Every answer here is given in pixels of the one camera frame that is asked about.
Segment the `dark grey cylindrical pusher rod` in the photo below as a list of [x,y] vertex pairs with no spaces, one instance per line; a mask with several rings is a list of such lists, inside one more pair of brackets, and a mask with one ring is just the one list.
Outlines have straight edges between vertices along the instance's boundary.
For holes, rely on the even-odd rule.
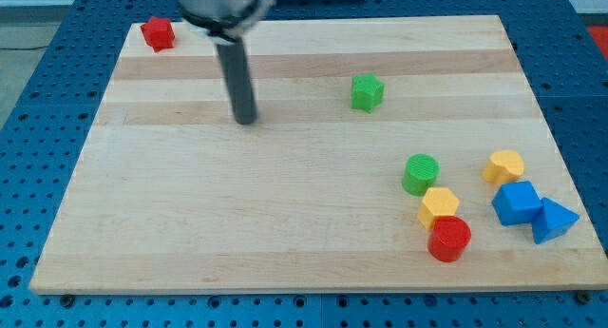
[[257,119],[257,105],[243,40],[216,48],[234,119],[250,125]]

